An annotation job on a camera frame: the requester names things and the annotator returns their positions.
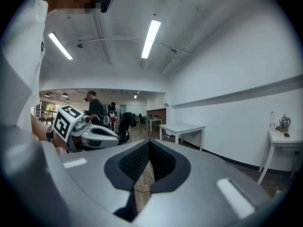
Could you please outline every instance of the man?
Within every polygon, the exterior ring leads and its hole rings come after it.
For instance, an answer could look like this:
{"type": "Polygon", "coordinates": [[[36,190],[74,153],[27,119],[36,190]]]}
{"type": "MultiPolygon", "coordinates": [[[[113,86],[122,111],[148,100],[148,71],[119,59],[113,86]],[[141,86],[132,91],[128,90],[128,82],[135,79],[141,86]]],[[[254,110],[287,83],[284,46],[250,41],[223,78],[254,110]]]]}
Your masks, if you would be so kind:
{"type": "MultiPolygon", "coordinates": [[[[23,130],[32,131],[39,140],[52,142],[55,146],[67,148],[65,142],[51,128],[39,122],[30,114],[30,108],[40,103],[39,75],[41,61],[45,53],[43,31],[46,15],[55,11],[84,13],[95,7],[95,0],[25,0],[12,17],[1,42],[1,54],[5,58],[3,65],[14,76],[14,80],[23,83],[23,109],[16,111],[10,118],[0,119],[2,125],[16,125],[23,130]]],[[[9,81],[1,81],[9,87],[9,81]]],[[[11,101],[18,104],[19,98],[11,101]]]]}
{"type": "Polygon", "coordinates": [[[97,98],[95,91],[89,91],[87,93],[87,100],[89,101],[89,120],[92,124],[102,125],[101,119],[99,117],[99,109],[103,107],[100,100],[97,98]]]}
{"type": "Polygon", "coordinates": [[[116,112],[116,107],[115,107],[115,103],[112,102],[110,105],[107,106],[107,109],[110,111],[114,111],[114,113],[116,112]]]}

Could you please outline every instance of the fluorescent light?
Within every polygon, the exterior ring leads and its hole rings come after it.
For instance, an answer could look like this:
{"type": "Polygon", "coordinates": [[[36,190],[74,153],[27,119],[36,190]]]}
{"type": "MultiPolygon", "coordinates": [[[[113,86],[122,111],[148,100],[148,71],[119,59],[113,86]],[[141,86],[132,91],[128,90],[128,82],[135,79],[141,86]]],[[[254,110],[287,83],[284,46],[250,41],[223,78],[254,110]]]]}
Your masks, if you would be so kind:
{"type": "Polygon", "coordinates": [[[67,52],[67,50],[64,48],[64,46],[61,44],[61,42],[59,41],[59,39],[57,38],[57,36],[55,35],[54,32],[50,33],[48,35],[52,41],[55,43],[55,45],[59,48],[60,51],[62,51],[62,53],[69,59],[72,59],[72,56],[67,52]]]}
{"type": "Polygon", "coordinates": [[[147,59],[151,48],[152,48],[152,43],[156,37],[156,34],[158,32],[158,29],[161,25],[161,22],[156,21],[156,20],[152,20],[151,21],[151,25],[150,28],[148,30],[147,36],[146,36],[146,40],[145,40],[145,44],[144,44],[144,48],[143,48],[143,52],[142,52],[142,58],[147,59]]]}

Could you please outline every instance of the water bottle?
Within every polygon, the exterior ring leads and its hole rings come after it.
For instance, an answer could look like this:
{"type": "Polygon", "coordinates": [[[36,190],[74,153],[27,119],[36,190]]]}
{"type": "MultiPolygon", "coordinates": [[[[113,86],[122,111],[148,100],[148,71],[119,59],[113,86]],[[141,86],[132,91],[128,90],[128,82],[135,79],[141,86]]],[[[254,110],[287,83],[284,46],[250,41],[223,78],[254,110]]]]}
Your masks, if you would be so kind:
{"type": "Polygon", "coordinates": [[[270,113],[270,119],[269,119],[269,130],[274,131],[276,129],[275,127],[275,113],[270,113]]]}

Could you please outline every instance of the electric kettle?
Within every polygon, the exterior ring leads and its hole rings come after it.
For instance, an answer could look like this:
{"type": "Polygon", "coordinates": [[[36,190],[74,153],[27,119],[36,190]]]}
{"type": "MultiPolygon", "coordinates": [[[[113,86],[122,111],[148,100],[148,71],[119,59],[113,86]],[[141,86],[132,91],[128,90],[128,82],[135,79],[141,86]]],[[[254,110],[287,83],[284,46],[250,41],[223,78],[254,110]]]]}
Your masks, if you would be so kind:
{"type": "Polygon", "coordinates": [[[280,122],[280,131],[281,132],[288,132],[288,128],[290,126],[290,118],[287,118],[284,114],[282,117],[282,120],[279,120],[280,122]]]}

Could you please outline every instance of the baseboard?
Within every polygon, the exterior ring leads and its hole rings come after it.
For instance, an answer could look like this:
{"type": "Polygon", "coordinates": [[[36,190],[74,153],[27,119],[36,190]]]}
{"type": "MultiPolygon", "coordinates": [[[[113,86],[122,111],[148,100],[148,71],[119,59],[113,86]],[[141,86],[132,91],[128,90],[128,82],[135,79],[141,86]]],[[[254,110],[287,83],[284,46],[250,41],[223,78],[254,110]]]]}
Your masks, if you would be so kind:
{"type": "MultiPolygon", "coordinates": [[[[198,149],[200,150],[200,147],[198,146],[195,146],[189,142],[187,142],[186,140],[183,140],[183,142],[187,143],[188,145],[190,145],[191,147],[195,148],[195,149],[198,149]]],[[[222,158],[223,160],[229,162],[229,163],[232,163],[232,164],[235,164],[235,165],[238,165],[238,166],[243,166],[243,167],[246,167],[246,168],[249,168],[249,169],[252,169],[252,170],[259,170],[259,166],[254,166],[254,165],[250,165],[250,164],[247,164],[247,163],[243,163],[243,162],[240,162],[240,161],[236,161],[236,160],[232,160],[232,159],[229,159],[227,157],[223,157],[223,156],[220,156],[216,153],[213,153],[207,149],[202,149],[202,151],[204,152],[207,152],[207,153],[210,153],[212,155],[215,155],[217,157],[220,157],[222,158]]],[[[288,176],[291,174],[291,172],[288,172],[288,171],[281,171],[281,170],[275,170],[275,169],[268,169],[267,170],[268,173],[272,173],[272,174],[276,174],[276,175],[282,175],[282,176],[288,176]]]]}

